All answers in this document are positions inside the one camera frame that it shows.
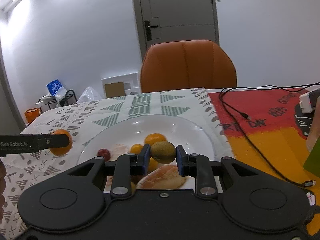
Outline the person's left hand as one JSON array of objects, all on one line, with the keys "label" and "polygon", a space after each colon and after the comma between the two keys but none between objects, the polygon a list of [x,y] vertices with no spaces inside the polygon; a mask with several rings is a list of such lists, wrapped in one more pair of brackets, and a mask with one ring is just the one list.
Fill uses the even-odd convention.
[{"label": "person's left hand", "polygon": [[7,175],[6,168],[3,164],[3,162],[0,162],[0,219],[3,218],[3,206],[5,203],[5,197],[3,196],[5,187],[6,187],[6,182],[5,182],[5,176]]}]

